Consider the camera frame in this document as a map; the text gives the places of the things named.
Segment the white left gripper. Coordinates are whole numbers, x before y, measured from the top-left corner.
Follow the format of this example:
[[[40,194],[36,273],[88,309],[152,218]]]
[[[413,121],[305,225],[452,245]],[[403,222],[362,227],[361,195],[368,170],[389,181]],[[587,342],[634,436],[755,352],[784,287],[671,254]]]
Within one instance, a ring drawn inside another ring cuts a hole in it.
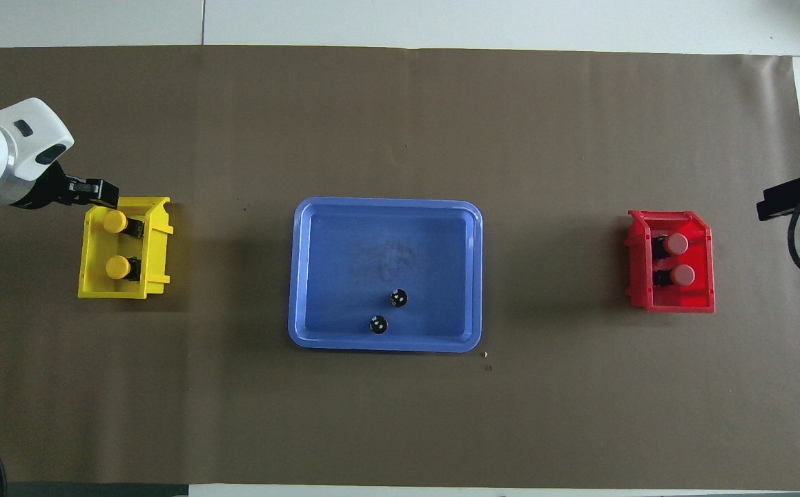
[[[38,210],[62,197],[69,204],[117,208],[119,188],[104,179],[66,176],[59,158],[75,141],[58,115],[38,98],[28,98],[0,113],[8,140],[8,164],[0,198],[11,206]]]

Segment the yellow push button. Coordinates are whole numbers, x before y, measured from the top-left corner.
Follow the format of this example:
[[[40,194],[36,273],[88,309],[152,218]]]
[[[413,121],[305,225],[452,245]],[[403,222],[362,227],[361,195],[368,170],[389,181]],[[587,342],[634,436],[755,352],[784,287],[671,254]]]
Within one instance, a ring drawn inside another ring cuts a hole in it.
[[[142,261],[138,257],[114,255],[106,261],[106,276],[112,280],[140,281]]]
[[[144,238],[144,221],[129,217],[123,211],[109,210],[102,221],[103,229],[111,235],[126,235],[132,238]]]

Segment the red push button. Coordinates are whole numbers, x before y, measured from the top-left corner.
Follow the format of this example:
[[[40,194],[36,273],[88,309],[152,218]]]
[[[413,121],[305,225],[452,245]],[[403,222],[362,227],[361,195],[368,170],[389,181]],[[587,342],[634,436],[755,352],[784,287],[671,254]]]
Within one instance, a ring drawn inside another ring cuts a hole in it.
[[[679,264],[671,269],[653,271],[653,286],[688,287],[696,280],[696,273],[689,264]]]
[[[680,257],[689,251],[689,239],[682,233],[665,233],[652,240],[652,258],[668,259]]]

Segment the yellow plastic storage bin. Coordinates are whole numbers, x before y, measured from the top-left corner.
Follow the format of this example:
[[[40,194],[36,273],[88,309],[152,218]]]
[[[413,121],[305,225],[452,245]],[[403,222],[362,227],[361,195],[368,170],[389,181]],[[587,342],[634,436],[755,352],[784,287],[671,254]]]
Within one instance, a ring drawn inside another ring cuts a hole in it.
[[[169,202],[167,196],[122,196],[117,208],[94,206],[87,211],[82,233],[79,297],[145,299],[165,291],[170,283],[166,272],[168,242],[175,232],[166,210]],[[144,221],[144,238],[107,233],[102,221],[109,210],[123,211],[129,217]],[[141,259],[141,280],[109,279],[104,267],[114,255]]]

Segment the red plastic storage bin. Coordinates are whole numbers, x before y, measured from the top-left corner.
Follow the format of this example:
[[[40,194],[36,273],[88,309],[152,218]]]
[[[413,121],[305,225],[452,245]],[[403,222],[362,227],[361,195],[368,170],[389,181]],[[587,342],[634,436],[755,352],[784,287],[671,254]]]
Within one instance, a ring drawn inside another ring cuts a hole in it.
[[[714,313],[716,311],[712,229],[694,211],[630,210],[624,240],[630,279],[625,293],[633,307],[651,313]],[[689,251],[680,257],[652,258],[652,240],[665,233],[682,233]],[[696,280],[688,287],[653,286],[653,271],[689,264]]]

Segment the blue plastic tray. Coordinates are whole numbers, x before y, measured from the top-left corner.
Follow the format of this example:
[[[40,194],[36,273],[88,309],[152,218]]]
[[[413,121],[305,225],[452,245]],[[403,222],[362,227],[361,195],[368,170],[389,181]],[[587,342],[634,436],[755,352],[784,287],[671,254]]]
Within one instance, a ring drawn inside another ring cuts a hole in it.
[[[293,214],[287,331],[311,349],[466,353],[482,337],[483,274],[471,202],[311,196]],[[374,315],[386,333],[369,330]]]

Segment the brown paper table mat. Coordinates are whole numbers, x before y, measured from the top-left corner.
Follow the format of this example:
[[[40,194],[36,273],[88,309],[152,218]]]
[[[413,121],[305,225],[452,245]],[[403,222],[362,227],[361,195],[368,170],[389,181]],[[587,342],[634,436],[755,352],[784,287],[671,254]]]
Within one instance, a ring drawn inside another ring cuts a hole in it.
[[[85,208],[0,208],[12,481],[800,489],[800,271],[755,208],[800,176],[791,59],[0,48],[28,97],[175,235],[163,295],[79,299]],[[476,205],[478,347],[293,343],[315,195]],[[631,305],[630,210],[711,227],[714,313]]]

